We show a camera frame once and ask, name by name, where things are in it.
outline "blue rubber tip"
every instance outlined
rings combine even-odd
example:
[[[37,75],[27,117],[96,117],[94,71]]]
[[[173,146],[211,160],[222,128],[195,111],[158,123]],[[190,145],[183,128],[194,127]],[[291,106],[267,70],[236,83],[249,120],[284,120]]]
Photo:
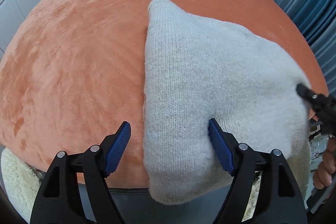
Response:
[[[104,171],[107,177],[117,169],[130,137],[131,125],[127,122],[106,154]]]
[[[230,175],[235,171],[233,155],[212,120],[209,121],[209,136],[222,168]]]

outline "finger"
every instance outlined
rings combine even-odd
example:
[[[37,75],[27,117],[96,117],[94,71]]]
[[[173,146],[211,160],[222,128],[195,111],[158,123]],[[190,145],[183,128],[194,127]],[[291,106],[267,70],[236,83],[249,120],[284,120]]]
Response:
[[[317,169],[317,172],[319,173],[320,180],[322,181],[322,183],[325,186],[329,186],[332,183],[331,174],[324,167],[323,162],[319,165],[319,168]]]
[[[336,172],[336,166],[335,166],[335,159],[331,152],[328,150],[324,151],[322,154],[323,159],[323,165],[325,169],[330,173],[333,174]]]
[[[336,151],[336,138],[330,138],[327,144],[327,149],[330,152],[335,152]]]
[[[317,171],[313,175],[313,185],[317,189],[323,189],[324,188],[324,184],[320,180],[320,178],[319,178],[319,172],[317,172]]]

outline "gray leather surface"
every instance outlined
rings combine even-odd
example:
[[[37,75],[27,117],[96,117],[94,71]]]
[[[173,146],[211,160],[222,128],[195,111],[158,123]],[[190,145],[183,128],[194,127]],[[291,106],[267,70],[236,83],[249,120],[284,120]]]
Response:
[[[212,224],[230,186],[181,205],[163,205],[148,193],[111,193],[126,224]],[[86,218],[95,221],[84,185],[79,192]]]

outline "plush orange fabric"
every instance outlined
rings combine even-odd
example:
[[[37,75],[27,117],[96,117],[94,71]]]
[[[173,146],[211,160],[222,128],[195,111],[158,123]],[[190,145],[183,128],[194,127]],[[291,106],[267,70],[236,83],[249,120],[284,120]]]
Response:
[[[0,64],[1,143],[46,171],[58,151],[84,152],[126,120],[132,137],[107,184],[147,187],[142,107],[150,1],[42,0]],[[171,1],[275,41],[297,61],[316,92],[328,93],[305,39],[272,0]]]

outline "ribbed knit fabric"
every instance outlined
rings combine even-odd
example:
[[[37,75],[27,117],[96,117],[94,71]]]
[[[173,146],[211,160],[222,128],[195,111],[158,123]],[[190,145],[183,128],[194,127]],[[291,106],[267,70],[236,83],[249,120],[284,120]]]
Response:
[[[310,84],[285,50],[168,0],[153,0],[148,12],[143,145],[155,200],[184,203],[231,182],[208,137],[211,118],[254,150],[301,153],[308,111],[296,85]]]

